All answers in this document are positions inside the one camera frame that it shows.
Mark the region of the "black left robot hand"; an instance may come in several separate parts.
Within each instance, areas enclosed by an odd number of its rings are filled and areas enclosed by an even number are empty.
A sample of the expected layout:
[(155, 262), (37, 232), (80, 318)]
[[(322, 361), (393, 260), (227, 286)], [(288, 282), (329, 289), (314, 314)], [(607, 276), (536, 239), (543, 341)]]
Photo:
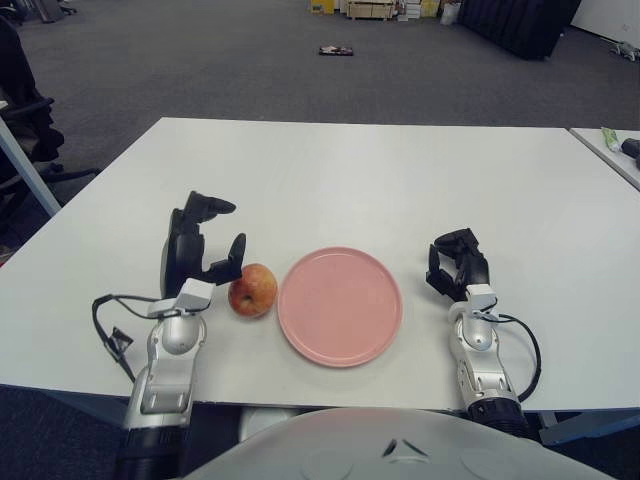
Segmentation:
[(226, 259), (212, 263), (208, 270), (202, 268), (205, 238), (200, 225), (235, 210), (236, 205), (231, 202), (191, 191), (184, 208), (172, 211), (161, 258), (162, 299), (176, 297), (189, 278), (219, 286), (242, 277), (244, 233), (236, 236)]

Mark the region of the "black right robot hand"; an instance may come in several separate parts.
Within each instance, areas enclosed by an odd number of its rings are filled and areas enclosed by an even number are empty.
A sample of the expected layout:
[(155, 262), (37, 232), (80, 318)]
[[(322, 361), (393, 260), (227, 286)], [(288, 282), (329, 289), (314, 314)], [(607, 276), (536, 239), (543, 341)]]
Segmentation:
[[(479, 242), (470, 228), (438, 237), (429, 245), (426, 282), (454, 302), (465, 301), (468, 286), (490, 283), (489, 264), (478, 246)], [(454, 261), (455, 277), (440, 267), (440, 256)]]

